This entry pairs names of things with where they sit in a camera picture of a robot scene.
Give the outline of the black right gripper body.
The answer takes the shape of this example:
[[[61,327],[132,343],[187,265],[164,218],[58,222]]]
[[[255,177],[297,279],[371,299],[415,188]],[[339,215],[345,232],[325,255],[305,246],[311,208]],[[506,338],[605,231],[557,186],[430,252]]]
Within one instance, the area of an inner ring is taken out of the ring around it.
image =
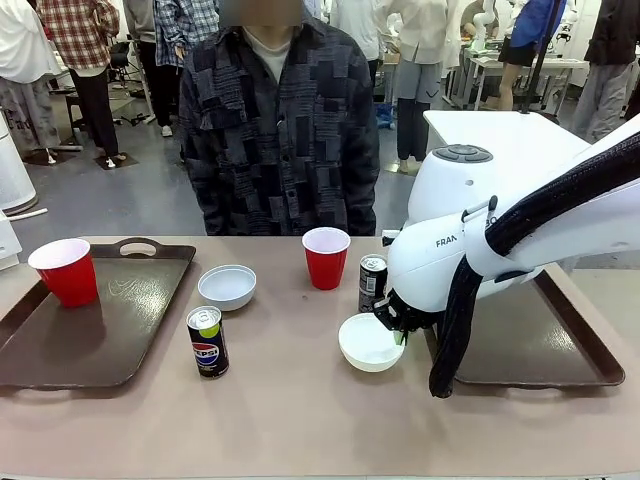
[[[392,289],[387,296],[388,325],[391,330],[414,332],[429,329],[441,322],[440,312],[424,312],[411,307]]]

